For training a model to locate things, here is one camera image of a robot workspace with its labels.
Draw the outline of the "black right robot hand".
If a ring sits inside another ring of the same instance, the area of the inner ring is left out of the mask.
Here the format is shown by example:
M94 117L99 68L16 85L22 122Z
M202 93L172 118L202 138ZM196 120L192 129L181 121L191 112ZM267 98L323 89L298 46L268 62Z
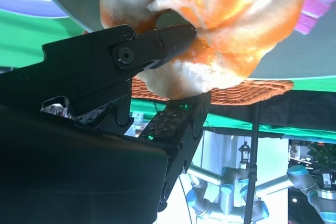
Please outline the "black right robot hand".
M42 62L1 74L1 223L153 223L211 94L169 101L130 137L132 79L195 38L189 24L141 36L120 25L45 44Z

